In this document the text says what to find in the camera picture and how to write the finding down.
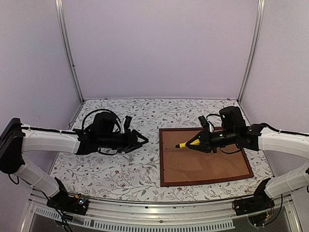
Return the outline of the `yellow handled screwdriver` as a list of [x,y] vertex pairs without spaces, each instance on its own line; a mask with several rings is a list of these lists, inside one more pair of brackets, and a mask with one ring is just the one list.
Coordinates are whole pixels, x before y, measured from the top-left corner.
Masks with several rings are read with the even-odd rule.
[[199,139],[196,139],[194,140],[193,142],[186,142],[186,143],[179,143],[175,146],[172,146],[172,147],[166,147],[166,149],[171,149],[171,148],[185,148],[187,147],[188,145],[199,145],[200,144],[200,140]]

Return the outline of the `red-brown wooden picture frame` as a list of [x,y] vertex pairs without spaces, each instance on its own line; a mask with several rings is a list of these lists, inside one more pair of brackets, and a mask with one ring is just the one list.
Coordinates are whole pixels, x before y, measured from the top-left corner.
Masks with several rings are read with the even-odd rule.
[[254,176],[244,150],[229,145],[217,153],[202,153],[176,144],[194,137],[200,128],[159,130],[160,185],[180,187],[236,181]]

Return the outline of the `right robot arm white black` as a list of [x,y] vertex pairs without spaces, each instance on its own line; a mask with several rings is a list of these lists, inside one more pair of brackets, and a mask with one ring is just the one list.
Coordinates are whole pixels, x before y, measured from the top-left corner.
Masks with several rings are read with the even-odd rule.
[[[177,148],[188,148],[203,153],[216,153],[217,149],[228,145],[237,145],[252,151],[277,151],[309,157],[309,135],[294,131],[275,129],[267,123],[246,125],[241,110],[229,106],[219,111],[222,121],[221,131],[211,131],[210,124],[200,116],[203,130],[191,140],[176,145]],[[263,180],[250,199],[254,211],[261,210],[271,200],[286,192],[295,191],[309,185],[309,164],[305,163],[286,174]]]

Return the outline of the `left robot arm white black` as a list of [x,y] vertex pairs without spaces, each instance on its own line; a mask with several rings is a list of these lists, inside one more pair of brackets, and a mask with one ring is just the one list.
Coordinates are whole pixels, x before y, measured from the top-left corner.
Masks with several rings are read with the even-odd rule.
[[80,129],[56,130],[32,127],[12,118],[0,136],[0,171],[15,175],[29,185],[39,189],[60,209],[67,210],[72,205],[62,182],[43,172],[32,162],[22,157],[29,151],[56,151],[75,155],[102,153],[106,148],[114,155],[129,153],[149,142],[137,130],[130,129],[132,118],[119,116],[108,109],[98,109],[88,113],[94,115],[88,126],[82,121]]

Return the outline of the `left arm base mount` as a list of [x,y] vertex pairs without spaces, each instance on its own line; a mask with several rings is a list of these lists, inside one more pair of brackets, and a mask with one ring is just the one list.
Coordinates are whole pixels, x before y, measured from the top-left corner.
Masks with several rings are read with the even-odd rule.
[[46,205],[59,211],[85,216],[89,200],[80,193],[70,196],[67,192],[60,191],[54,197],[49,198]]

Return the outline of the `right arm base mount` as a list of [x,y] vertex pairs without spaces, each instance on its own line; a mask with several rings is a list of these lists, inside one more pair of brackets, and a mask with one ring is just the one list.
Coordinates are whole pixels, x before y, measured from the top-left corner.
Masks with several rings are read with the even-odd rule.
[[266,194],[255,194],[249,198],[236,198],[232,202],[232,208],[237,216],[271,209],[274,206],[274,201]]

